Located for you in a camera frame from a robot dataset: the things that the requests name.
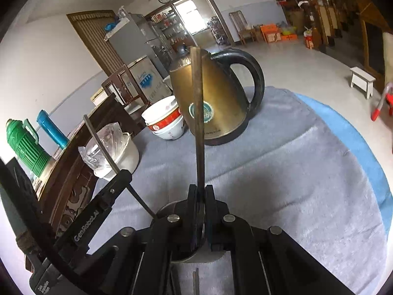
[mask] blue thermos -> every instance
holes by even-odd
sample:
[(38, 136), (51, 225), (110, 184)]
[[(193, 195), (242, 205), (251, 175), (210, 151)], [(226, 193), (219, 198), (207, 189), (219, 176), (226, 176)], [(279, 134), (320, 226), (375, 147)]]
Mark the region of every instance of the blue thermos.
[(58, 129), (58, 127), (52, 122), (48, 113), (41, 110), (37, 116), (37, 123), (42, 127), (42, 129), (48, 134), (52, 140), (55, 141), (62, 149), (67, 146), (67, 137)]

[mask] blue print on box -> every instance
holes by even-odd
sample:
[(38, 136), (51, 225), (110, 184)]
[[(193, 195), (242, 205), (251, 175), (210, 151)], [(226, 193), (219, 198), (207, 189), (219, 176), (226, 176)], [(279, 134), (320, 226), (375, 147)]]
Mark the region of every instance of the blue print on box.
[(151, 86), (151, 81), (153, 79), (153, 76), (149, 73), (147, 74), (141, 82), (139, 82), (141, 88), (148, 88)]

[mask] black kettle handle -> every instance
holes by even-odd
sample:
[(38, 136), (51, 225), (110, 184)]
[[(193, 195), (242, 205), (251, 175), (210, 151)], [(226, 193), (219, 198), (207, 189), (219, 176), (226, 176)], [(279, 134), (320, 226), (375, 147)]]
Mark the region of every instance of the black kettle handle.
[(254, 96), (248, 106), (248, 114), (249, 118), (252, 118), (256, 113), (257, 109), (261, 105), (263, 94), (265, 92), (265, 78), (263, 76), (263, 72), (261, 66), (247, 52), (238, 50), (238, 49), (226, 49), (222, 50), (216, 54), (211, 55), (212, 60), (217, 61), (228, 69), (230, 69), (231, 64), (239, 63), (244, 65), (251, 73), (251, 76), (254, 80)]

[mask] small step stool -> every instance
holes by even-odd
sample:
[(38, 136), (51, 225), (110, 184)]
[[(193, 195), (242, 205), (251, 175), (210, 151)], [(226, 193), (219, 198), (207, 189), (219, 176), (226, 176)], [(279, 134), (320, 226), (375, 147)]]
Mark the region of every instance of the small step stool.
[(364, 90), (366, 92), (366, 98), (368, 100), (370, 96), (373, 96), (374, 81), (376, 80), (376, 78), (368, 74), (366, 71), (363, 71), (361, 68), (358, 68), (357, 66), (351, 68), (351, 71), (351, 87), (353, 88), (353, 84), (355, 84), (362, 90)]

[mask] screw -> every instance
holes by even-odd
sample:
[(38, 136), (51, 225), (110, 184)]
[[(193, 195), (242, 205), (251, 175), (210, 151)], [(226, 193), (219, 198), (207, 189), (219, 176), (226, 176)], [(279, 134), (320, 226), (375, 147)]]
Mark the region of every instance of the screw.
[(171, 215), (169, 215), (169, 216), (167, 217), (167, 219), (168, 219), (169, 222), (175, 223), (175, 222), (177, 222), (178, 220), (180, 220), (180, 216), (179, 216), (179, 215), (176, 215), (176, 214), (171, 214)]
[(280, 235), (282, 233), (282, 228), (280, 226), (272, 226), (270, 232), (274, 235)]
[(224, 222), (227, 222), (227, 223), (232, 223), (235, 221), (235, 219), (236, 219), (236, 216), (234, 216), (232, 214), (227, 214), (224, 216)]
[(120, 234), (123, 236), (130, 236), (133, 233), (134, 229), (132, 227), (123, 227), (120, 231)]

